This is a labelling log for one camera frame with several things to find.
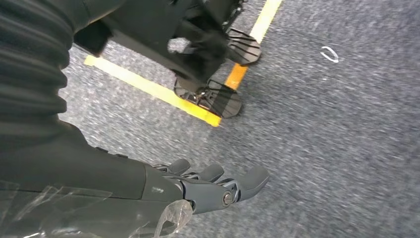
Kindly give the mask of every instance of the prosthetic arm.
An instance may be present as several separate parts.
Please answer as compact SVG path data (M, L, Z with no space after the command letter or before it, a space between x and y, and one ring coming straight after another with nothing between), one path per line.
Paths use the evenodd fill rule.
M167 235L191 214L225 209L256 195L268 181L262 167L217 182L223 174L218 165L200 173L186 173L185 160L151 166L91 147L78 128L57 116L66 111L57 93L67 84L61 70L69 63L75 34L76 43L97 56L113 37L162 63L198 104L213 93L221 97L226 89L210 88L210 76L226 57L248 58L230 46L235 36L227 30L238 4L0 1L0 237ZM174 37L191 44L183 53L168 53L167 41Z

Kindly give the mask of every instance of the yellow floor marking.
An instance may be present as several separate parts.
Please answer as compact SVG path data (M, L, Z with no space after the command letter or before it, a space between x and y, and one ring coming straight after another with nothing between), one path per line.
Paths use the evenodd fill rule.
M283 0L267 0L265 2L265 5L261 10L260 16L258 17L250 33L250 36L254 37L258 43L261 43L261 41L263 40L268 30L268 27L270 26L282 1ZM247 69L248 67L246 66L240 66L239 64L235 64L224 84L230 88L238 89L239 84L241 83L242 79L244 78L247 72Z
M261 13L252 28L250 33L257 42L261 42L265 33L267 32L268 27L270 26L271 21L273 20L278 8L280 7L282 0L267 0L264 7L261 10ZM197 117L205 122L209 123L212 126L219 126L221 118L206 111L203 108L200 108L190 102L187 102L178 96L168 88L165 88L157 83L151 82L129 70L126 70L116 64L113 64L103 58L96 58L94 56L87 56L85 64L89 66L95 66L100 70L154 96L157 97L183 111L186 113ZM242 67L236 64L232 72L230 73L225 84L233 89L237 89L239 84L242 81L247 67Z
M151 82L127 69L124 69L116 64L113 64L104 58L96 58L94 56L87 56L85 64L88 66L95 66L98 69L154 96L157 97L186 113L204 120L212 126L219 126L221 118L179 98L175 93L168 88L165 88L157 83Z

